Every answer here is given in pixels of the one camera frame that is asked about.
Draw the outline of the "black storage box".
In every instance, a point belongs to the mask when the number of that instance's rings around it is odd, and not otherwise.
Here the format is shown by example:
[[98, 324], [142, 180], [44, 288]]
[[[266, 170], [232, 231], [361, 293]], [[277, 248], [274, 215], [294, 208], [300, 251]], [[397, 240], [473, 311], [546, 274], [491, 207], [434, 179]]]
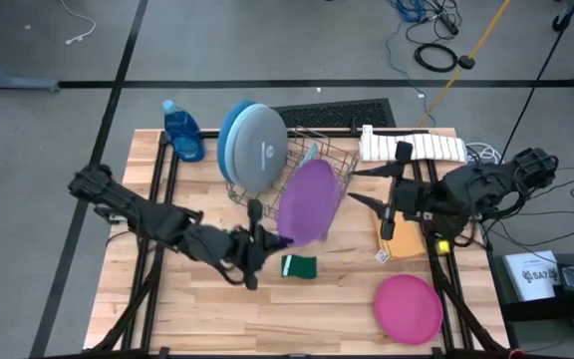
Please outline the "black storage box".
[[562, 266], [574, 266], [574, 254], [553, 252], [558, 265], [560, 285], [554, 287], [555, 296], [546, 299], [521, 302], [502, 257], [490, 258], [491, 273], [500, 302], [500, 309], [504, 323], [507, 325], [509, 342], [515, 344], [517, 335], [514, 327], [517, 323], [554, 322], [563, 324], [574, 337], [574, 291], [565, 289], [562, 285], [560, 268]]

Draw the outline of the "black floor vent grate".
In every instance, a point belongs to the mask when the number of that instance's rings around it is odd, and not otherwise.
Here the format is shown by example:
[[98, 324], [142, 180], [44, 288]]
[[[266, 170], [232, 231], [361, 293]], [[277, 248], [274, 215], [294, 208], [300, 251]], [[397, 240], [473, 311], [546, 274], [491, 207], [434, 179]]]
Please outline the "black floor vent grate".
[[274, 107], [288, 128], [394, 128], [387, 98]]

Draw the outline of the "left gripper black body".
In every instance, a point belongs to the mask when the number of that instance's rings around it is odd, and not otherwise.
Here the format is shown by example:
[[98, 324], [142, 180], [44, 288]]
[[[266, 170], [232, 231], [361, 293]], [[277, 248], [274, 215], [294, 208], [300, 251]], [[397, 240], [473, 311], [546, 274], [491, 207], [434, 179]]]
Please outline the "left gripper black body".
[[227, 231], [211, 225], [193, 224], [184, 232], [184, 253], [209, 264], [232, 285], [258, 288], [256, 272], [265, 261], [265, 234], [259, 224], [263, 216], [257, 199], [247, 203], [249, 226]]

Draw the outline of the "folded orange cloth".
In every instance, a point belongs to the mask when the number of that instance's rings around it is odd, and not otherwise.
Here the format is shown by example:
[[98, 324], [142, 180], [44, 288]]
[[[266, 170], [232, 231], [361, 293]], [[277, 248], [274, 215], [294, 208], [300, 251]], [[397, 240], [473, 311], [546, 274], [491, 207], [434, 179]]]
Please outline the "folded orange cloth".
[[374, 213], [372, 220], [376, 230], [378, 250], [386, 250], [391, 259], [413, 257], [426, 253], [425, 240], [418, 222], [405, 219], [404, 215], [397, 211], [393, 238], [385, 240], [381, 236], [381, 221]]

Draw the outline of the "black power strip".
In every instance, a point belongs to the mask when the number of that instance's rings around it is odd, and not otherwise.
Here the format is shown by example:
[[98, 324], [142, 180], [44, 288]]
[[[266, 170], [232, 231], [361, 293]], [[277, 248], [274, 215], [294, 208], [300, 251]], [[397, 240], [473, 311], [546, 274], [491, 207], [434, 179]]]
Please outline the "black power strip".
[[451, 36], [459, 34], [459, 23], [461, 16], [453, 9], [453, 13], [448, 12], [445, 8], [438, 8], [435, 12], [436, 18], [442, 26], [450, 33]]

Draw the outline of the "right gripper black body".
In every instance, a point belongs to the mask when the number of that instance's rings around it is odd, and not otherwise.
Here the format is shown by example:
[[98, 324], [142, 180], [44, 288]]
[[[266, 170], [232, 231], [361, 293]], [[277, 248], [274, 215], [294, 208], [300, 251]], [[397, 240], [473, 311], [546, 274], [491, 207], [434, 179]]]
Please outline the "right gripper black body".
[[391, 240], [394, 236], [397, 211], [418, 216], [419, 212], [432, 211], [435, 206], [436, 199], [434, 194], [430, 194], [431, 186], [427, 182], [404, 178], [413, 149], [411, 143], [398, 142], [395, 160], [388, 162], [383, 170], [384, 176], [391, 179], [388, 199], [381, 214], [381, 237], [384, 240]]

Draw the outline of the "teal plate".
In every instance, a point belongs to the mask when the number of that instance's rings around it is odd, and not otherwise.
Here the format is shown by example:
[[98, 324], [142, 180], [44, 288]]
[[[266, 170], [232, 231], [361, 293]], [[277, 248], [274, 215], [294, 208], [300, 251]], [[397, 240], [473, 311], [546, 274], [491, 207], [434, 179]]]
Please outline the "teal plate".
[[317, 156], [318, 156], [318, 145], [314, 143], [309, 147], [308, 151], [305, 153], [302, 161], [299, 164], [299, 167], [303, 167], [307, 162], [316, 159]]

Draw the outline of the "pink plate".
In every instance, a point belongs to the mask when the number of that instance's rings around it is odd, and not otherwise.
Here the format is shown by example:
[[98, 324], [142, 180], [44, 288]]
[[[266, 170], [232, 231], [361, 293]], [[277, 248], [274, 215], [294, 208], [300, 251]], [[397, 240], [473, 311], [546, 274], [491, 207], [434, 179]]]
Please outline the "pink plate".
[[421, 345], [433, 340], [442, 325], [442, 306], [434, 289], [421, 278], [398, 274], [385, 279], [375, 292], [378, 325], [394, 341]]

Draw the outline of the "grey plate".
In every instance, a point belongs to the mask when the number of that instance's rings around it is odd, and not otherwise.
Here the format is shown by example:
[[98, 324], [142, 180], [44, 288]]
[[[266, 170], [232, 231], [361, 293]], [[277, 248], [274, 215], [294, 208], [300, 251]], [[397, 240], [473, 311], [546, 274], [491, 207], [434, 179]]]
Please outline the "grey plate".
[[252, 192], [269, 190], [286, 165], [288, 136], [281, 116], [254, 104], [242, 113], [242, 124], [233, 142], [236, 183]]

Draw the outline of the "white striped towel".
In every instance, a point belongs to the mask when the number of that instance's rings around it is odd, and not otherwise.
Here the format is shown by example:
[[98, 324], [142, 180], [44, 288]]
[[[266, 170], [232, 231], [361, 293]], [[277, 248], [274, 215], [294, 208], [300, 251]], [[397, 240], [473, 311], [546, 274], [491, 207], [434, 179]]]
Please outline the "white striped towel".
[[363, 162], [386, 162], [396, 159], [397, 145], [411, 144], [411, 160], [447, 161], [465, 164], [467, 150], [462, 139], [432, 134], [407, 134], [400, 136], [376, 135], [371, 125], [363, 125], [359, 141]]

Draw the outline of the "purple plate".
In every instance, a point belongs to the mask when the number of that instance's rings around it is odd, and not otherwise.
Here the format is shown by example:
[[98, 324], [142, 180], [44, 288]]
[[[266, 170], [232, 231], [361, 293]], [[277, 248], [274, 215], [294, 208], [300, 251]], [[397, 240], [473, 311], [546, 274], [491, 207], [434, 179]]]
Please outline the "purple plate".
[[277, 229], [300, 247], [320, 239], [335, 215], [340, 186], [331, 165], [310, 160], [291, 176], [278, 206]]

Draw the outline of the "white printed booklet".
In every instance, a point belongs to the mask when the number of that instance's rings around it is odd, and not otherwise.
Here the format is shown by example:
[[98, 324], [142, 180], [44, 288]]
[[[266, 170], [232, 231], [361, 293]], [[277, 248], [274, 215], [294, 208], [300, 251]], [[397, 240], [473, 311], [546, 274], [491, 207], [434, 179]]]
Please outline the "white printed booklet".
[[504, 255], [502, 260], [521, 302], [555, 296], [554, 287], [561, 282], [551, 250]]

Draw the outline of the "light blue plate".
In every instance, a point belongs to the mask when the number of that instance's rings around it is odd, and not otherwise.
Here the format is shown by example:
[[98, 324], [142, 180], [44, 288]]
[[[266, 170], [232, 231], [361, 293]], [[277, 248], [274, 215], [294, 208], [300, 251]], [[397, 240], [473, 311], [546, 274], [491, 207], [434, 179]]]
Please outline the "light blue plate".
[[258, 103], [254, 103], [254, 105], [247, 107], [244, 111], [242, 111], [238, 117], [236, 118], [231, 130], [229, 131], [227, 141], [226, 141], [226, 149], [225, 149], [225, 162], [226, 168], [229, 173], [230, 178], [232, 179], [231, 183], [237, 183], [237, 176], [234, 169], [234, 142], [237, 137], [238, 131], [242, 125], [242, 121], [245, 120], [250, 114], [254, 111], [265, 109], [266, 106]]

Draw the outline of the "green yellow sponge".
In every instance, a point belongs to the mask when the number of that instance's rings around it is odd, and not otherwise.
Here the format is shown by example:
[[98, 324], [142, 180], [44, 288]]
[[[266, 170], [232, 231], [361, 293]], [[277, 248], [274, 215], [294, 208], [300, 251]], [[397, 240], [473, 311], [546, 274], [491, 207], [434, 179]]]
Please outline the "green yellow sponge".
[[281, 275], [283, 277], [315, 279], [318, 275], [317, 258], [295, 254], [283, 255], [281, 257]]

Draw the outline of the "black metal table frame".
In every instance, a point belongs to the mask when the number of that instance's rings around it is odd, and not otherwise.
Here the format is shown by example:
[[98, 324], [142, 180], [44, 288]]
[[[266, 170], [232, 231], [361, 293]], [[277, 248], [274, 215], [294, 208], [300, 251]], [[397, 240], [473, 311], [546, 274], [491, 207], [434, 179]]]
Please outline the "black metal table frame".
[[[122, 182], [144, 197], [161, 136], [160, 130], [136, 130], [132, 140]], [[246, 225], [244, 206], [228, 198], [216, 139], [205, 144], [203, 162], [178, 164], [172, 202], [203, 210], [203, 222], [214, 226]], [[432, 284], [425, 252], [386, 263], [375, 259], [379, 227], [369, 208], [343, 198], [326, 240], [286, 251], [315, 256], [317, 278], [282, 277], [282, 254], [276, 254], [258, 273], [255, 291], [232, 286], [210, 266], [166, 250], [149, 352], [169, 347], [170, 354], [431, 354], [445, 343], [441, 333], [423, 345], [405, 345], [388, 337], [375, 319], [374, 295], [386, 278], [405, 273]], [[493, 339], [509, 347], [485, 251], [472, 245], [454, 253], [466, 304]], [[102, 341], [127, 307], [137, 258], [131, 234], [107, 246], [84, 348]]]

